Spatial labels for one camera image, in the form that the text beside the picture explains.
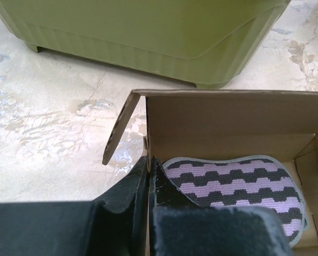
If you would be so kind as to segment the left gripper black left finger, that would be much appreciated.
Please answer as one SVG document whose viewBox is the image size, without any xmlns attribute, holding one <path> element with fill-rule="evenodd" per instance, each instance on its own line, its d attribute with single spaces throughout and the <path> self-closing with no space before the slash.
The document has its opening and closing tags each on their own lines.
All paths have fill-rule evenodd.
<svg viewBox="0 0 318 256">
<path fill-rule="evenodd" d="M 147 163 L 92 201 L 0 203 L 0 255 L 144 255 Z"/>
</svg>

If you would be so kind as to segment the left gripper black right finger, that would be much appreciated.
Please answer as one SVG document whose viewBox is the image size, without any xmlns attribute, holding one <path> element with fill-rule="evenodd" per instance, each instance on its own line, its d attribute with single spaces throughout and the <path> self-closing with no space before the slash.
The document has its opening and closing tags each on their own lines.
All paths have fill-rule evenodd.
<svg viewBox="0 0 318 256">
<path fill-rule="evenodd" d="M 149 172 L 150 255 L 292 255 L 275 212 L 263 207 L 201 207 L 164 174 Z"/>
</svg>

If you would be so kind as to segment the purple black striped cloth pad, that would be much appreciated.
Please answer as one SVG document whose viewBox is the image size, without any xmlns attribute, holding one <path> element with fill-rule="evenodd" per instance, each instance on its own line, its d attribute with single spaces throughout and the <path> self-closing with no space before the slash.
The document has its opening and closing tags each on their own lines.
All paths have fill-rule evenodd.
<svg viewBox="0 0 318 256">
<path fill-rule="evenodd" d="M 301 190 L 287 168 L 270 156 L 225 161 L 176 157 L 163 164 L 163 171 L 198 206 L 260 206 L 274 210 L 290 246 L 295 246 L 308 228 Z"/>
</svg>

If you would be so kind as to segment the brown cardboard box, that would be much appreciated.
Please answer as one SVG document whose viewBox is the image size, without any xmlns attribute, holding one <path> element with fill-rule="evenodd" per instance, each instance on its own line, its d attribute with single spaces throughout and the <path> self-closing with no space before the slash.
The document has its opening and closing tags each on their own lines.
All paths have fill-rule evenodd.
<svg viewBox="0 0 318 256">
<path fill-rule="evenodd" d="M 268 155 L 297 179 L 310 228 L 296 255 L 318 255 L 318 92 L 132 90 L 106 144 L 110 161 L 138 104 L 146 99 L 149 157 L 228 160 Z"/>
</svg>

